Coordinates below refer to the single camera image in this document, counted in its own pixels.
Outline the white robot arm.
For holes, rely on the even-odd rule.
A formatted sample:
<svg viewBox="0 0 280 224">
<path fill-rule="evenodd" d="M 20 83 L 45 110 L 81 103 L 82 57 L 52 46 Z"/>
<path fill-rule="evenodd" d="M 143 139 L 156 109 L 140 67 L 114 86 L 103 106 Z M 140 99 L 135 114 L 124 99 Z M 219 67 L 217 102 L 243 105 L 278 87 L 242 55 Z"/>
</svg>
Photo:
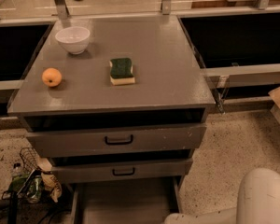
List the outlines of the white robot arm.
<svg viewBox="0 0 280 224">
<path fill-rule="evenodd" d="M 164 224 L 280 224 L 280 174 L 254 169 L 240 183 L 235 208 L 199 216 L 175 213 Z"/>
</svg>

